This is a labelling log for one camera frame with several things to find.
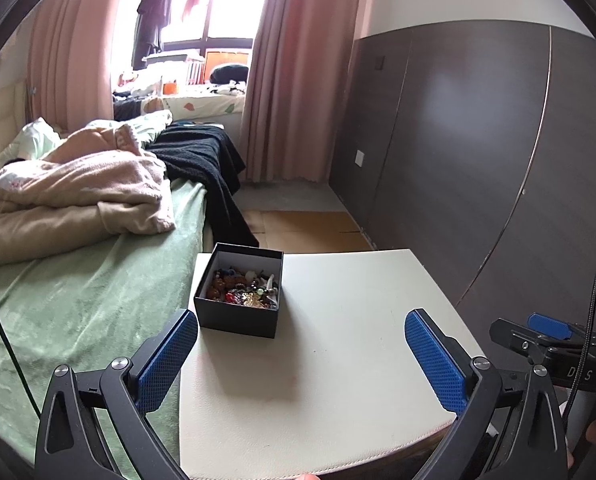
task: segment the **white table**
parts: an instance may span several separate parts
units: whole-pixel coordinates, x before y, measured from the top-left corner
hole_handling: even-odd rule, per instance
[[[423,307],[471,356],[482,351],[411,251],[286,254],[282,288],[273,340],[201,328],[180,381],[186,474],[331,472],[451,424],[405,342],[405,316]]]

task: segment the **electrical outlet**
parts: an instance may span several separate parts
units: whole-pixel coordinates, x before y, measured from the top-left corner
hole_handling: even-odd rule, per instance
[[[354,161],[359,168],[363,167],[364,153],[360,150],[356,151],[356,160]]]

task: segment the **green blanket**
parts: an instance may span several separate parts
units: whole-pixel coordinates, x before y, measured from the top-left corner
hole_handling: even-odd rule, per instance
[[[39,406],[54,368],[106,367],[134,353],[177,308],[186,308],[202,248],[201,184],[175,181],[176,229],[121,235],[43,260],[0,267],[0,320]],[[136,478],[104,410],[101,425],[121,471]],[[148,416],[178,459],[178,381]],[[0,437],[33,462],[38,420],[0,341]]]

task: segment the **window frame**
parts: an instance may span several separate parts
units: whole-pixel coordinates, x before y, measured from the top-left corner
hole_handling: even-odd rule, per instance
[[[168,50],[190,50],[198,49],[200,56],[205,56],[208,50],[220,50],[220,49],[234,49],[234,50],[245,50],[253,47],[253,38],[210,38],[209,37],[209,21],[212,16],[212,6],[214,0],[209,0],[207,4],[207,14],[204,17],[204,28],[203,35],[199,40],[181,40],[181,41],[169,41],[163,43],[162,49]]]

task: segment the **metal screw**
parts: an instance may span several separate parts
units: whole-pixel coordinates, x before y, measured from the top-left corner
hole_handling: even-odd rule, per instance
[[[473,365],[478,368],[478,370],[489,370],[489,367],[491,367],[491,363],[486,357],[476,357],[473,360]]]
[[[111,367],[114,370],[122,370],[129,364],[129,359],[126,357],[117,357],[113,361],[111,361]]]
[[[63,375],[66,375],[68,371],[69,367],[67,365],[58,365],[56,370],[54,370],[54,375],[56,377],[62,377]]]
[[[545,377],[545,375],[547,375],[547,368],[545,368],[542,365],[536,365],[534,367],[534,374],[536,374],[539,377]]]

